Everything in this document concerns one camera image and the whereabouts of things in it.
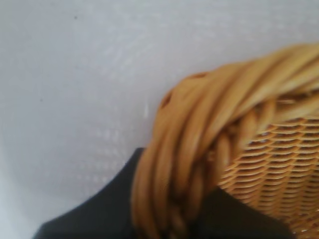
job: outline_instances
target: white wall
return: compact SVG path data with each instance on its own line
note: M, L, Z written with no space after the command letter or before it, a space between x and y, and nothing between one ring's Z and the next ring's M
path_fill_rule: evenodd
M181 77L319 40L319 0L1 0L0 238L99 191Z

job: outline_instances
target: rattan strand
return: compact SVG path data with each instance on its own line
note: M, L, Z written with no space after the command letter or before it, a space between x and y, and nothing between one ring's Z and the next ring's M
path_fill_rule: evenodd
M319 44L182 80L162 100L136 170L141 237L187 238L203 197L220 185L319 238Z

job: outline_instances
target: wicker weave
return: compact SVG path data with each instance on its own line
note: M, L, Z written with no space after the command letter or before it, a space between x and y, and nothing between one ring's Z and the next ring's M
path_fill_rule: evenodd
M143 237L187 238L220 185L319 238L319 44L190 76L162 100L140 159L132 215Z

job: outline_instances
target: black surface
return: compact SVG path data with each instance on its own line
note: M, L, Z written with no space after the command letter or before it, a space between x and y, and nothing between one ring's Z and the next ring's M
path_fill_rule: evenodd
M137 239L131 222L130 195L137 149L118 176L74 210L43 224L34 239ZM205 199L192 239L293 239L282 223L240 203L221 189Z

